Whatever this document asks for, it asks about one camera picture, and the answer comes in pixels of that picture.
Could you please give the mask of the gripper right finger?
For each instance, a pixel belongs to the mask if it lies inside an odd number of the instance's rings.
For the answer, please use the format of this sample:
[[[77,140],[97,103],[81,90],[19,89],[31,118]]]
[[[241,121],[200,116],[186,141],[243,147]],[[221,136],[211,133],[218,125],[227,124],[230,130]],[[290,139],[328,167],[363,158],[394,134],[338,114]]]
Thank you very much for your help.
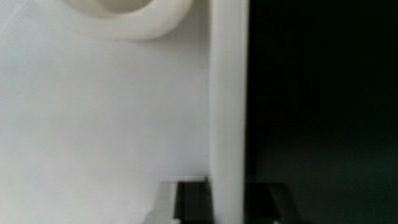
[[[246,184],[246,224],[303,224],[292,192],[283,183]]]

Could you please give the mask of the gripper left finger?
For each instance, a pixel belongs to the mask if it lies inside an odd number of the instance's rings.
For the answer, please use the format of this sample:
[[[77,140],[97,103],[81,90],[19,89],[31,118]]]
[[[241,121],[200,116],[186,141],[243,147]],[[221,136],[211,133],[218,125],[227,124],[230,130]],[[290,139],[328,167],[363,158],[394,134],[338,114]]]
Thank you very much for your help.
[[[161,184],[155,224],[212,224],[212,189],[207,181]]]

